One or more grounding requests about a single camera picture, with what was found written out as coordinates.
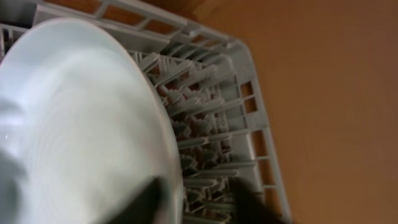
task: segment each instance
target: gray plastic rack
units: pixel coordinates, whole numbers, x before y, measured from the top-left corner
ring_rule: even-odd
[[[184,223],[231,221],[228,177],[242,177],[264,201],[265,189],[276,190],[281,218],[291,221],[256,69],[244,43],[140,1],[102,0],[92,14],[34,2],[33,26],[56,17],[90,21],[118,40],[149,77],[177,138],[185,186]],[[131,26],[105,19],[108,6],[139,14],[142,20]],[[147,29],[151,21],[173,29],[151,31]],[[0,60],[26,30],[0,24]],[[251,86],[251,92],[243,95],[241,85]],[[255,111],[247,111],[248,100],[255,103]],[[257,131],[265,139],[266,156],[256,156],[251,133]],[[271,165],[271,184],[261,179],[261,161]]]

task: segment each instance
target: orange wall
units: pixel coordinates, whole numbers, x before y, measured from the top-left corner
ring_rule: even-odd
[[[257,65],[297,223],[398,223],[398,1],[222,1]]]

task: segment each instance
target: dish rack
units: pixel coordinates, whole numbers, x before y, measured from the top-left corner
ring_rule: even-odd
[[[118,40],[149,77],[177,139],[184,223],[231,222],[229,177],[241,177],[264,202],[276,193],[281,218],[291,221],[256,70],[244,43],[140,1],[103,0],[91,12],[34,2],[33,26],[56,17],[90,21]],[[116,20],[109,12],[115,9],[136,22]],[[0,60],[26,31],[0,24]],[[266,151],[256,150],[264,141]],[[272,178],[261,173],[267,168]]]

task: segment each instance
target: white bowl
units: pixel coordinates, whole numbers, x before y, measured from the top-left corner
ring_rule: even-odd
[[[0,200],[0,223],[97,222],[155,175],[168,196],[159,222],[180,222],[182,177],[167,113],[125,49],[89,22],[40,24],[1,62],[0,164],[11,170],[3,169],[0,197],[15,202]]]

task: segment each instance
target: dish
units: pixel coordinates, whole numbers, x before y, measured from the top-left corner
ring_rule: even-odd
[[[180,222],[169,118],[105,31],[65,18],[29,30],[0,64],[0,105],[0,160],[20,170],[1,179],[0,191],[15,191],[16,203],[0,223],[95,223],[153,176],[163,177],[168,195],[160,223]]]

